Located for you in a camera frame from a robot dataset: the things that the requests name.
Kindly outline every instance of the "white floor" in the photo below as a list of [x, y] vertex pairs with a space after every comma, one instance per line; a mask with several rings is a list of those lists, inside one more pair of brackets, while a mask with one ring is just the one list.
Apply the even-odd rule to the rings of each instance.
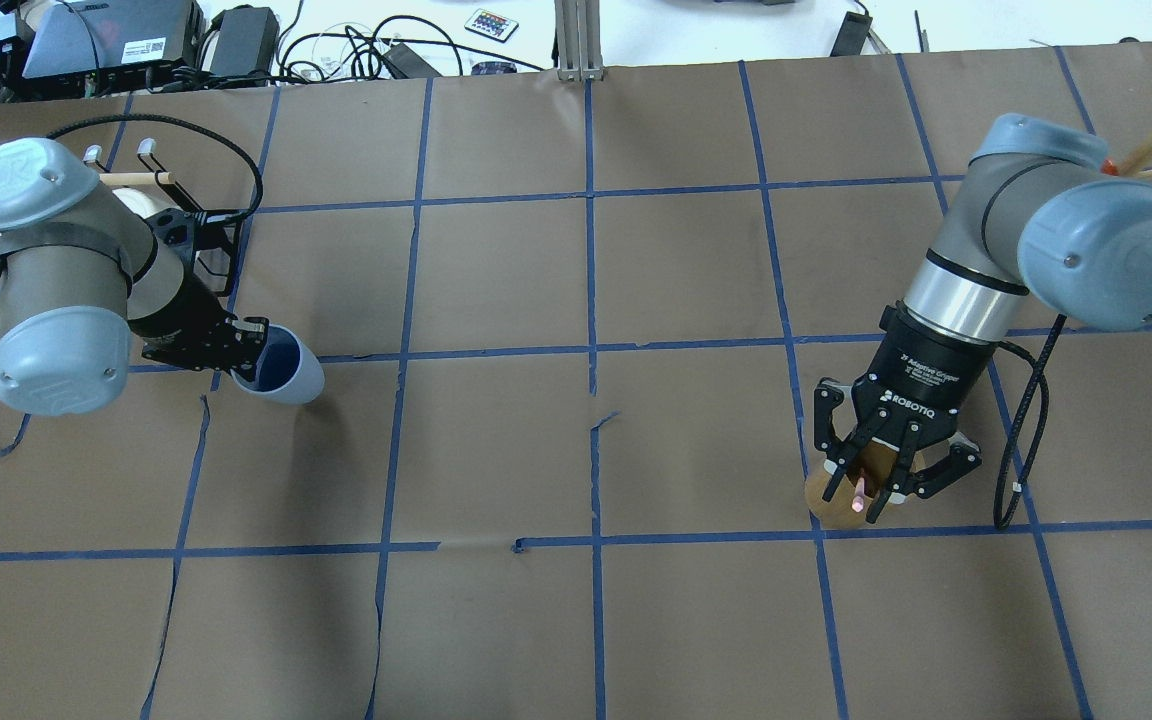
[[[234, 0], [200, 0], [204, 12], [215, 13]], [[26, 22], [38, 20], [55, 0], [28, 0]], [[287, 26], [297, 0], [266, 0]], [[1152, 0], [869, 0], [874, 32], [893, 53], [916, 53], [918, 36], [914, 13], [918, 10], [932, 51], [1000, 50], [1049, 45], [1100, 45], [1131, 36], [1152, 40]], [[490, 40], [468, 32], [463, 24], [477, 8], [518, 21], [508, 41]], [[730, 60], [812, 58], [827, 55], [854, 0], [797, 0], [763, 5], [760, 0], [602, 0], [602, 59], [605, 65], [689, 65]], [[388, 15], [403, 13], [433, 20], [456, 41], [467, 46], [550, 67], [554, 13], [547, 0], [366, 0], [338, 3], [306, 0], [291, 37], [328, 31], [336, 23], [373, 26]], [[435, 38], [434, 31], [411, 22], [387, 26], [412, 38]], [[343, 53], [340, 41], [323, 40], [306, 59]], [[867, 53], [873, 47], [867, 46]], [[448, 51], [429, 50], [422, 55], [444, 74], [456, 65]], [[488, 59], [470, 54], [467, 68]]]

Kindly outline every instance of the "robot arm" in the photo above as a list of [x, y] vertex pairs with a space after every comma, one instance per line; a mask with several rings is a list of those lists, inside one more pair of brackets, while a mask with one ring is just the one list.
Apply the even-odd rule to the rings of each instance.
[[[152, 225], [54, 141], [0, 146], [0, 400], [28, 414], [86, 414], [145, 356], [222, 370], [271, 400], [323, 388], [314, 356], [264, 318], [240, 320]], [[288, 347], [294, 348], [289, 355]]]
[[[824, 501], [844, 478], [867, 477], [873, 523], [888, 501], [932, 497], [980, 464], [958, 409], [1029, 293], [1098, 328], [1152, 323], [1152, 183], [1104, 176], [1106, 154], [1084, 132], [998, 119], [904, 301], [884, 311], [867, 372], [814, 388]], [[858, 425], [838, 438], [832, 411], [848, 397]], [[945, 458], [911, 471], [917, 450], [945, 441]], [[895, 455], [886, 478], [859, 469], [870, 444]]]

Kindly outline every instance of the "white label sticker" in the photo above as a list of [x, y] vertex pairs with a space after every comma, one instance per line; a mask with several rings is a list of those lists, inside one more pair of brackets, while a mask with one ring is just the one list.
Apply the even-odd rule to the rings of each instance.
[[129, 41], [127, 45], [123, 45], [123, 65], [161, 60], [166, 45], [168, 45], [168, 38], [165, 37], [156, 37], [153, 40]]

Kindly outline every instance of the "robotiq logo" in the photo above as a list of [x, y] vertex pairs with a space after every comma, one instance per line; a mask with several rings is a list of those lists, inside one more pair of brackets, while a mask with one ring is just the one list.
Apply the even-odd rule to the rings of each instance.
[[890, 389], [882, 393], [882, 396], [878, 399], [879, 402], [895, 402], [896, 406], [909, 407], [915, 414], [927, 415], [929, 420], [937, 418], [937, 410], [932, 410], [931, 407], [919, 406], [918, 402], [909, 400], [909, 397], [901, 397], [896, 395], [895, 392]]

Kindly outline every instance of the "silver metal cylinder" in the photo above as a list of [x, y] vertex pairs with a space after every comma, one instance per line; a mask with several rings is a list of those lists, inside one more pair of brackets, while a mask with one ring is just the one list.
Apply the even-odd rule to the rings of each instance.
[[998, 342], [1011, 327], [1023, 295], [993, 290], [924, 260], [914, 275], [905, 306], [920, 323], [967, 342]]

